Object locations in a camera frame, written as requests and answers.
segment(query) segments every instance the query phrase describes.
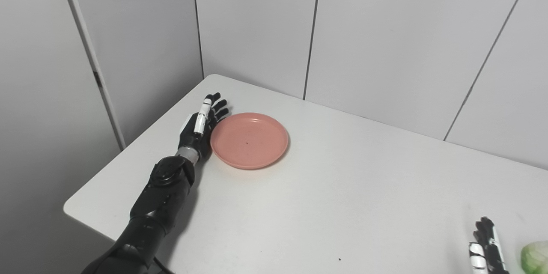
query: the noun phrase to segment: white table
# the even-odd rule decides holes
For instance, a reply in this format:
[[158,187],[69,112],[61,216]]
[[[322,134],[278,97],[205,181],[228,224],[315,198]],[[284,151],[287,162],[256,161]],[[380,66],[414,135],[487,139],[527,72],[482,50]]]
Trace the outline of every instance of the white table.
[[497,224],[519,274],[521,248],[548,239],[546,170],[219,75],[104,167],[65,212],[116,239],[154,164],[176,152],[186,116],[215,91],[233,113],[279,120],[290,146],[255,171],[211,156],[158,253],[178,274],[470,273],[468,242],[482,215]]

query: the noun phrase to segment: pink plate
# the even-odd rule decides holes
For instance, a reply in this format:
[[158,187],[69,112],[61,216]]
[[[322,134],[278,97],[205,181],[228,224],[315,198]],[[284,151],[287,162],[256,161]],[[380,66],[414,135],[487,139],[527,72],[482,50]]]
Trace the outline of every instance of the pink plate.
[[240,169],[258,169],[274,163],[287,149],[286,129],[261,113],[229,116],[211,134],[213,152]]

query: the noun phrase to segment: white fingertip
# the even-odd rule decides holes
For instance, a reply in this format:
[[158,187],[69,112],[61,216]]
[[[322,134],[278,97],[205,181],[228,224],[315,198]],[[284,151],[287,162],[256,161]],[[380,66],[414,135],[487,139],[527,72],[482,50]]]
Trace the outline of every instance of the white fingertip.
[[198,118],[196,119],[196,125],[194,125],[194,132],[199,134],[204,133],[206,122],[208,119],[209,111],[211,110],[211,100],[206,98],[202,104],[202,108],[198,112]]
[[485,253],[483,247],[478,243],[470,243],[468,246],[470,251],[470,264],[472,265],[472,273],[474,274],[488,274],[487,260],[485,259]]
[[470,243],[470,246],[468,247],[468,250],[472,254],[485,256],[485,253],[483,252],[483,247],[481,247],[481,245],[479,245],[478,243]]

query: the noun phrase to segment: black and white robotic hand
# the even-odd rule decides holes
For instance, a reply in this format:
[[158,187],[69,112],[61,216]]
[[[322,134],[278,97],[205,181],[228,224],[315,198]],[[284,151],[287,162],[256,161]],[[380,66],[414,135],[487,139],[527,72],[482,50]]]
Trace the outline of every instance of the black and white robotic hand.
[[227,101],[220,97],[219,93],[206,96],[200,111],[188,116],[176,155],[164,157],[154,166],[131,208],[127,227],[82,274],[148,274],[159,245],[175,226],[177,213],[194,184],[194,166],[211,153],[211,132],[229,113]]
[[473,273],[509,274],[493,221],[484,216],[480,221],[476,221],[476,229],[476,242],[471,242],[468,246]]

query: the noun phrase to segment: white wall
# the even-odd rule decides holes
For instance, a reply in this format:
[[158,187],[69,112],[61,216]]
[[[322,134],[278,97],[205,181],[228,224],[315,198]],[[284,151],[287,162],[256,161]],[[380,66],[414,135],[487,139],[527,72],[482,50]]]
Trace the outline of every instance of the white wall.
[[315,0],[196,0],[205,75],[303,97]]
[[194,0],[75,0],[125,143],[202,80]]
[[118,152],[67,0],[0,0],[2,273],[79,273],[110,241],[63,203]]
[[307,100],[443,139],[515,0],[319,0]]
[[548,169],[548,0],[519,0],[447,141]]

